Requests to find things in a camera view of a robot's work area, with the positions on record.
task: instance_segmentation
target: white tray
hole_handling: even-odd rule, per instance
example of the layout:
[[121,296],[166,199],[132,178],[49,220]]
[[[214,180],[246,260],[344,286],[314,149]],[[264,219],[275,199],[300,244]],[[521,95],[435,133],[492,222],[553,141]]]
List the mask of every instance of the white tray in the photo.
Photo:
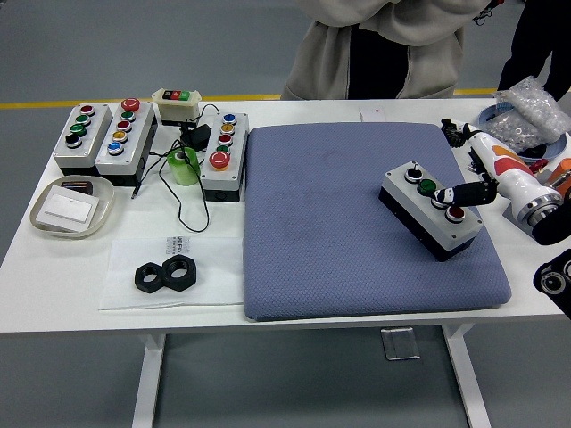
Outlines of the white tray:
[[[91,183],[93,183],[93,196],[99,198],[99,203],[97,204],[94,216],[91,219],[91,225],[87,230],[84,230],[83,232],[66,232],[52,226],[42,225],[36,221],[37,214],[42,208],[42,205],[44,205],[44,201],[46,200],[47,194],[49,193],[52,186],[62,185],[62,183],[65,181],[90,181]],[[111,181],[105,178],[91,177],[91,176],[61,177],[50,183],[48,186],[46,186],[46,188],[39,195],[39,197],[36,200],[36,203],[29,212],[29,221],[31,222],[32,226],[35,227],[37,230],[46,232],[53,236],[61,236],[64,238],[83,238],[84,236],[88,236],[91,235],[93,232],[96,232],[103,225],[103,223],[105,222],[105,220],[109,215],[111,206],[113,205],[114,196],[115,196],[115,190],[113,188],[113,185]]]

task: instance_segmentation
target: red button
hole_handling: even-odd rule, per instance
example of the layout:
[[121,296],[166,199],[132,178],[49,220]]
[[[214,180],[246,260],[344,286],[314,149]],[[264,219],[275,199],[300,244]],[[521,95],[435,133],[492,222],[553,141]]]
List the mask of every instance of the red button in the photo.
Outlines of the red button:
[[127,98],[121,101],[121,107],[125,111],[137,111],[139,110],[140,105],[141,102],[136,98]]
[[230,163],[230,155],[226,152],[214,152],[209,161],[215,169],[223,169]]

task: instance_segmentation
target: gray floor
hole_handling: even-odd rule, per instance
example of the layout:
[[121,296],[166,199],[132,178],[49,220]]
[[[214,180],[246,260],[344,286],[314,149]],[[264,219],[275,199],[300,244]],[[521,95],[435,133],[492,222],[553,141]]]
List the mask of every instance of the gray floor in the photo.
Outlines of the gray floor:
[[[287,0],[0,6],[0,103],[276,94],[309,23]],[[522,7],[468,26],[460,88],[497,85]],[[69,111],[0,110],[0,259]],[[157,426],[467,426],[439,330],[416,331],[423,358],[397,363],[377,329],[170,337]],[[493,427],[571,426],[568,322],[477,325],[467,343]],[[0,426],[130,426],[142,356],[131,336],[3,337]]]

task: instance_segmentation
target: white card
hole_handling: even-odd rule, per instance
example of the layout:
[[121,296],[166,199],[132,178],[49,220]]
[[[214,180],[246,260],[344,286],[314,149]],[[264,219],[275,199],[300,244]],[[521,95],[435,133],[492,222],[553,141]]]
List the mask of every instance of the white card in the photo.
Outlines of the white card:
[[71,199],[61,194],[52,194],[44,204],[43,208],[47,214],[68,220],[85,223],[92,205],[87,202]]

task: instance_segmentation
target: blue cushion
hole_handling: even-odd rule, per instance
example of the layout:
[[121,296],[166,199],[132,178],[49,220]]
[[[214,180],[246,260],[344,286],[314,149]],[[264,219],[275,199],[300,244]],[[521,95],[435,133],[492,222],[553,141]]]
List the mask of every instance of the blue cushion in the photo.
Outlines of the blue cushion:
[[463,183],[440,129],[412,123],[255,128],[247,146],[244,308],[255,320],[479,309],[511,291],[490,236],[446,262],[378,200],[418,161]]

